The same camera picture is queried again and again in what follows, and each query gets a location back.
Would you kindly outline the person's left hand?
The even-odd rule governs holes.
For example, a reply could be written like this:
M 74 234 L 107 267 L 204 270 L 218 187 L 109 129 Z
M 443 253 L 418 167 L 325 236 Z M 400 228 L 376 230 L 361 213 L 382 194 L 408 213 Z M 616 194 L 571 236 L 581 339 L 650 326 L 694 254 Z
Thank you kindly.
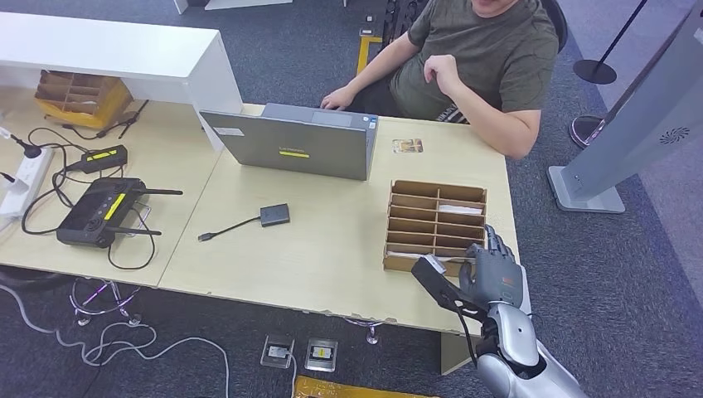
M 435 82 L 440 91 L 452 98 L 462 87 L 456 60 L 451 55 L 430 56 L 424 63 L 426 83 Z

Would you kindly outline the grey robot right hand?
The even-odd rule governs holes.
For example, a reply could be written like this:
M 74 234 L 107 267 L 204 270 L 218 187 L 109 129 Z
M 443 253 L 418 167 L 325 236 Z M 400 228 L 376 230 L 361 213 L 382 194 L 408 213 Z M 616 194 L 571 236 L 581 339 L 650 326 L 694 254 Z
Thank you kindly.
M 523 304 L 524 268 L 516 262 L 510 247 L 490 225 L 485 225 L 487 248 L 472 244 L 466 263 L 459 271 L 459 288 L 468 301 L 484 310 L 490 303 L 503 302 L 520 308 Z

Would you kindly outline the person's right hand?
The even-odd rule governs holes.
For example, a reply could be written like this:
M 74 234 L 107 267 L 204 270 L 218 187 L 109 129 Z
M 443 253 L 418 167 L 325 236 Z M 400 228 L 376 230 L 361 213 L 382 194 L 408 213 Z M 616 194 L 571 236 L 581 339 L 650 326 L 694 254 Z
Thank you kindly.
M 321 109 L 344 110 L 348 108 L 356 98 L 358 91 L 349 85 L 345 85 L 331 92 L 322 98 Z

